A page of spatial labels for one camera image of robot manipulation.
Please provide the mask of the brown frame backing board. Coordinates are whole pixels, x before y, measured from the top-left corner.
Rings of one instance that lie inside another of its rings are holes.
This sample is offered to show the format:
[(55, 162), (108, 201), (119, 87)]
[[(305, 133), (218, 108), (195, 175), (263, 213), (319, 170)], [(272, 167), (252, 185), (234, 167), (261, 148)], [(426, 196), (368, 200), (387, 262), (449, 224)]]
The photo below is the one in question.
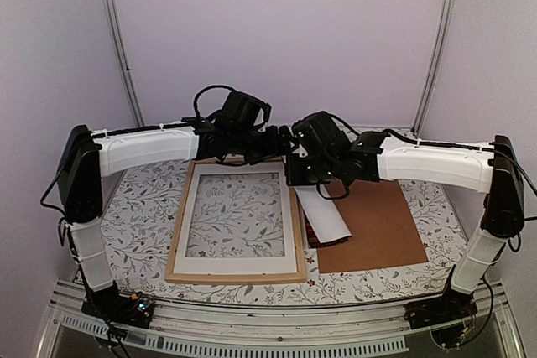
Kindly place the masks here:
[(360, 272), (428, 262), (420, 234), (396, 181), (356, 181), (335, 206), (352, 237), (317, 250), (319, 272)]

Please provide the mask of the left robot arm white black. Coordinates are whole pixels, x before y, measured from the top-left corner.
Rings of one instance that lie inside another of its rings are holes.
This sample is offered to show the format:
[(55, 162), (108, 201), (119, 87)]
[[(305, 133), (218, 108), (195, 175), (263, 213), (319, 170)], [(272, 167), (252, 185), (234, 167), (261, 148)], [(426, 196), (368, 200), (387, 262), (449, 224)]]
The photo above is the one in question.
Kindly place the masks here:
[(271, 106), (231, 89), (223, 106), (208, 117), (192, 117), (147, 127), (91, 131), (74, 127), (65, 145), (56, 183), (74, 258), (81, 267), (93, 307), (106, 319), (125, 310), (112, 278), (102, 238), (102, 178), (134, 167), (166, 161), (230, 155), (256, 164), (292, 150), (290, 131), (268, 124)]

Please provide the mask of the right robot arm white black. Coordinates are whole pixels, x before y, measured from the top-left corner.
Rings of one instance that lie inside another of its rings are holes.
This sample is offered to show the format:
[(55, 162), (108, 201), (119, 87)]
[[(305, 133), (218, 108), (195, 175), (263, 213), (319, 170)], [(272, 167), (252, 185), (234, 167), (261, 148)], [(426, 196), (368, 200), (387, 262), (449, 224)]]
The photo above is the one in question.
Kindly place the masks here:
[(341, 182), (344, 195), (358, 181), (418, 180), (471, 189), (485, 195), (484, 212), (461, 260), (451, 269), (434, 314), (453, 320), (472, 298), (482, 276), (500, 257), (508, 239), (524, 228), (524, 172), (510, 140), (443, 143), (405, 137), (393, 129), (361, 132), (328, 112), (316, 112), (289, 130), (293, 146), (285, 157), (290, 186), (320, 189)]

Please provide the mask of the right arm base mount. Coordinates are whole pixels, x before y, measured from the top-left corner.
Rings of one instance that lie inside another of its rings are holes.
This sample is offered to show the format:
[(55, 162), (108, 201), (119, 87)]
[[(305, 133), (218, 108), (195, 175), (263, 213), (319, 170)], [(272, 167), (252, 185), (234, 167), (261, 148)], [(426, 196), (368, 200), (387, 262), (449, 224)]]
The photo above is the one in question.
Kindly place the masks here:
[(473, 293), (459, 293), (450, 288), (438, 297), (410, 302), (404, 309), (404, 319), (409, 322), (411, 329), (443, 324), (477, 313)]

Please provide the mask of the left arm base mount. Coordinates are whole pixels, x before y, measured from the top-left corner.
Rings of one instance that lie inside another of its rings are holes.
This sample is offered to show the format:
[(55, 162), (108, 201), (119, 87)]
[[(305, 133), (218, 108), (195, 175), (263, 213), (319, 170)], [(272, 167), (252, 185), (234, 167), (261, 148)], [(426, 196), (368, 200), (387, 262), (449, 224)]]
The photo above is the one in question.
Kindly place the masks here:
[(154, 315), (154, 299), (141, 292), (121, 295), (113, 284), (102, 291), (88, 291), (81, 312), (112, 323), (148, 329)]

